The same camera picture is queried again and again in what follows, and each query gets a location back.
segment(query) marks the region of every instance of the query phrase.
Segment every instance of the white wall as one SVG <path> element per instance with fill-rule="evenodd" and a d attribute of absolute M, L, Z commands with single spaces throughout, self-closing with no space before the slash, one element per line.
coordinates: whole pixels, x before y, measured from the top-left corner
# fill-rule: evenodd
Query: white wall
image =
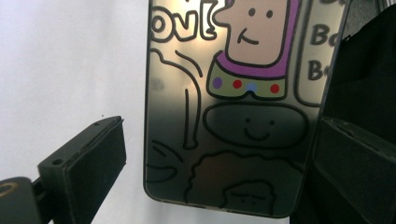
<path fill-rule="evenodd" d="M 157 203 L 143 191 L 149 1 L 0 0 L 0 179 L 91 123 L 125 121 L 127 165 L 93 223 L 289 223 Z"/>

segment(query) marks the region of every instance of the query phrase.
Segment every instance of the blue dot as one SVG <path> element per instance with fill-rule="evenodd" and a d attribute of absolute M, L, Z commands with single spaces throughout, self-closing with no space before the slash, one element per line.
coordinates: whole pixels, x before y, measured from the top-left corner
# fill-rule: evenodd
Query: blue dot
<path fill-rule="evenodd" d="M 257 90 L 257 86 L 254 83 L 248 83 L 247 84 L 247 91 L 256 91 Z"/>
<path fill-rule="evenodd" d="M 222 86 L 221 77 L 215 77 L 215 79 L 213 79 L 213 87 L 215 87 L 215 89 L 220 89 L 221 86 Z"/>

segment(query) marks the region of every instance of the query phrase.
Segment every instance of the phone case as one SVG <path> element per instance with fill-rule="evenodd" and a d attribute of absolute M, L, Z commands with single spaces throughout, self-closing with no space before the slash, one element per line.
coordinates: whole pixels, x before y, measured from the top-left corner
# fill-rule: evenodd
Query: phone case
<path fill-rule="evenodd" d="M 304 183 L 346 0 L 151 0 L 144 187 L 287 217 Z"/>

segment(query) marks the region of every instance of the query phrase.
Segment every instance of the cartoon face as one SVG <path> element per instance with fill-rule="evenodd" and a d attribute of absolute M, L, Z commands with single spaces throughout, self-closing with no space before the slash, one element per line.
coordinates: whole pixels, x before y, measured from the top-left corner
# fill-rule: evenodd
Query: cartoon face
<path fill-rule="evenodd" d="M 222 141 L 257 148 L 291 147 L 304 138 L 308 127 L 306 116 L 296 108 L 254 103 L 211 106 L 204 113 L 204 125 Z"/>
<path fill-rule="evenodd" d="M 266 181 L 244 183 L 225 190 L 226 204 L 228 209 L 245 210 L 273 214 L 275 194 L 273 187 Z"/>
<path fill-rule="evenodd" d="M 215 14 L 227 26 L 226 53 L 240 63 L 269 65 L 282 53 L 288 0 L 234 0 Z"/>

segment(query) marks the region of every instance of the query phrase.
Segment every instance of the smiley face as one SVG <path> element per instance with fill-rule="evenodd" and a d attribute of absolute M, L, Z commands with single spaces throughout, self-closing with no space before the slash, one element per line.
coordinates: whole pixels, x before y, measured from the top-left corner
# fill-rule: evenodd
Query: smiley face
<path fill-rule="evenodd" d="M 238 63 L 270 65 L 282 54 L 288 0 L 234 0 L 214 21 L 228 27 L 227 56 Z"/>
<path fill-rule="evenodd" d="M 204 125 L 218 139 L 240 147 L 292 147 L 307 132 L 305 113 L 290 105 L 223 103 L 209 107 Z"/>
<path fill-rule="evenodd" d="M 271 131 L 273 128 L 273 126 L 276 125 L 276 122 L 272 119 L 269 122 L 269 126 L 268 125 L 263 129 L 263 130 L 258 130 L 258 131 L 252 131 L 252 129 L 254 129 L 255 127 L 257 127 L 257 125 L 254 125 L 254 120 L 253 120 L 253 125 L 252 124 L 252 119 L 251 118 L 247 118 L 246 119 L 246 124 L 247 127 L 245 128 L 245 136 L 253 141 L 264 141 L 267 140 L 270 136 L 271 136 Z"/>

